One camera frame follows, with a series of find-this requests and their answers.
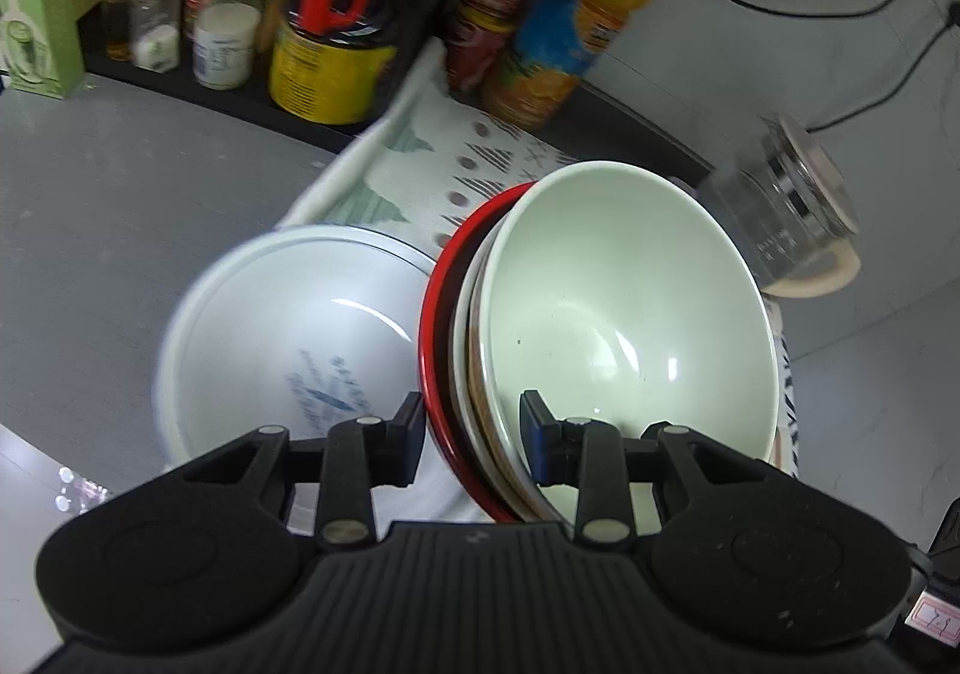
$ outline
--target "red bowl rim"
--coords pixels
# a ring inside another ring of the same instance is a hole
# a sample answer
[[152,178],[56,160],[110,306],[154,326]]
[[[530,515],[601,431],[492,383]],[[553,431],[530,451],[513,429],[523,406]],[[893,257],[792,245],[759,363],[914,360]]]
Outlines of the red bowl rim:
[[448,465],[453,469],[453,473],[456,474],[470,497],[497,522],[517,522],[520,518],[493,492],[486,478],[480,473],[479,468],[475,468],[470,463],[469,458],[464,456],[469,454],[466,439],[462,439],[455,432],[459,428],[450,423],[448,415],[443,412],[437,379],[437,358],[434,353],[437,311],[440,307],[440,294],[443,292],[443,286],[449,283],[446,279],[454,262],[463,252],[464,246],[467,246],[467,241],[474,238],[484,225],[488,226],[487,233],[489,233],[500,217],[506,215],[520,199],[520,196],[533,185],[534,182],[517,184],[517,186],[510,187],[489,199],[482,206],[478,206],[467,219],[464,219],[464,223],[457,228],[453,237],[443,246],[443,251],[440,252],[440,257],[437,258],[433,273],[431,273],[426,285],[424,306],[419,320],[419,336],[416,340],[418,344],[416,354],[419,359],[419,381],[421,382],[422,394],[424,394],[424,405],[440,452],[443,453],[443,457],[445,457]]

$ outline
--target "green box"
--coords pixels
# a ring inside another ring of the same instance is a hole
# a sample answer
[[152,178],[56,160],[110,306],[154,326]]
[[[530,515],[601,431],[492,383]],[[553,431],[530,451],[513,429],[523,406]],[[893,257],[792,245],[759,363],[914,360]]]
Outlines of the green box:
[[66,97],[83,78],[71,0],[0,0],[0,62],[14,88]]

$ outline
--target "gray countertop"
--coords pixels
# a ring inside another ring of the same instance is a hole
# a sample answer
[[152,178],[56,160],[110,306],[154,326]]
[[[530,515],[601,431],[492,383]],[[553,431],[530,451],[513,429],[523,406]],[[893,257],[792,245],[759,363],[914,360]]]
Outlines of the gray countertop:
[[97,76],[0,97],[0,423],[127,490],[162,466],[150,386],[176,300],[333,155]]

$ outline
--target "red bowl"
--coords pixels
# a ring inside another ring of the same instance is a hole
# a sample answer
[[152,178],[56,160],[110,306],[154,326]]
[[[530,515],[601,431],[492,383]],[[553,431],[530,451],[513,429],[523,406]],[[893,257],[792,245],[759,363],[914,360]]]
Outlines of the red bowl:
[[477,466],[467,435],[451,414],[449,343],[457,297],[467,268],[493,227],[514,207],[533,182],[517,184],[501,192],[470,214],[443,247],[424,294],[419,322],[419,379],[424,405],[440,452],[470,497],[497,522],[520,518],[491,488]]

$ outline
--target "black cable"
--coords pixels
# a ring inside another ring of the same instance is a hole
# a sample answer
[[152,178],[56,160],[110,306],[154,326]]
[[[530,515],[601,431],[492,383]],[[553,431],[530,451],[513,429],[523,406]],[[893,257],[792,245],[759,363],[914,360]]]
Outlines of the black cable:
[[923,49],[920,50],[920,54],[918,54],[917,59],[914,59],[913,64],[911,64],[910,67],[907,68],[907,71],[906,73],[904,73],[904,76],[898,82],[896,82],[896,86],[894,86],[894,88],[891,89],[891,91],[887,92],[885,96],[875,100],[872,103],[867,103],[867,105],[861,106],[859,107],[859,109],[855,109],[855,110],[852,110],[851,112],[845,113],[843,116],[838,116],[836,119],[832,119],[829,122],[824,122],[824,124],[822,125],[808,127],[806,131],[808,133],[822,133],[822,131],[824,130],[829,130],[831,127],[842,125],[844,122],[848,122],[851,119],[853,119],[853,117],[859,116],[861,115],[861,113],[870,112],[870,110],[875,109],[877,106],[882,106],[888,100],[892,100],[893,97],[896,95],[896,93],[898,93],[902,88],[904,88],[904,86],[906,86],[906,83],[910,81],[910,77],[914,74],[917,68],[920,67],[920,63],[923,62],[923,58],[930,53],[930,49],[932,49],[937,44],[937,41],[940,40],[940,38],[942,38],[945,33],[947,33],[947,30],[957,25],[960,25],[960,3],[954,3],[952,6],[950,6],[950,14],[947,17],[947,21],[944,24],[944,26],[937,31],[936,35],[934,35],[933,38],[930,38],[930,40],[928,40],[928,42],[923,47]]
[[748,3],[746,0],[730,0],[731,3],[736,3],[736,5],[741,6],[741,8],[757,11],[760,14],[769,14],[770,16],[783,16],[786,19],[862,19],[863,16],[878,14],[893,1],[894,0],[882,0],[880,3],[877,3],[877,5],[872,6],[872,8],[864,9],[863,11],[837,11],[833,14],[816,14],[805,13],[804,11],[780,11],[775,8],[758,6],[755,5],[755,3]]

